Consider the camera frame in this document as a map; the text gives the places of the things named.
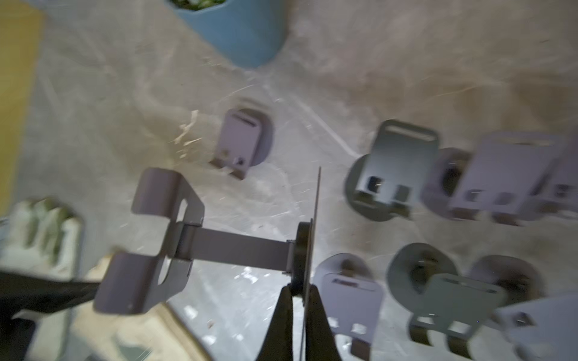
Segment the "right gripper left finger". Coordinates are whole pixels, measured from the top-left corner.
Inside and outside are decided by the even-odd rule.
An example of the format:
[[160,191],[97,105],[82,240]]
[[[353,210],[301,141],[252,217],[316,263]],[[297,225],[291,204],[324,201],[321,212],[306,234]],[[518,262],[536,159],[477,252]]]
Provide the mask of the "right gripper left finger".
[[279,294],[256,361],[290,361],[293,357],[293,297],[290,287],[285,286]]

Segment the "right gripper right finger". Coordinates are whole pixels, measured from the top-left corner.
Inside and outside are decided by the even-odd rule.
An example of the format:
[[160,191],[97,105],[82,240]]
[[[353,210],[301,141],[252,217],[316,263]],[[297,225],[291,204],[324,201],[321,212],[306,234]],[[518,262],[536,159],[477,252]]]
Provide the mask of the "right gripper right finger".
[[307,361],[342,360],[316,285],[312,285],[309,289],[305,327],[305,358]]

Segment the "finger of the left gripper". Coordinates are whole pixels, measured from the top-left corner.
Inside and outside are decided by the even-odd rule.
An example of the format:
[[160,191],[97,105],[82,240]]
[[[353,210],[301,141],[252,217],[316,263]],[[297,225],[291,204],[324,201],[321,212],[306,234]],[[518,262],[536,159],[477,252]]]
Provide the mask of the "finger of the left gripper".
[[23,360],[36,332],[21,311],[54,314],[94,300],[99,282],[53,281],[1,272],[1,359]]

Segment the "dark phone stand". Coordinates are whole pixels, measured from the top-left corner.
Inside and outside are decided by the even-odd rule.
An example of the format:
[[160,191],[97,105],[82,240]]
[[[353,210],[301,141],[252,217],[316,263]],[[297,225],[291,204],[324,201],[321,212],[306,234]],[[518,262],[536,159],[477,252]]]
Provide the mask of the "dark phone stand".
[[436,131],[400,120],[379,125],[370,152],[349,170],[344,194],[353,210],[376,222],[409,219],[440,146]]
[[386,281],[394,299],[411,313],[412,341],[430,346],[428,333],[439,332],[450,352],[468,359],[470,339],[507,298],[502,287],[460,276],[450,258],[425,243],[397,251]]

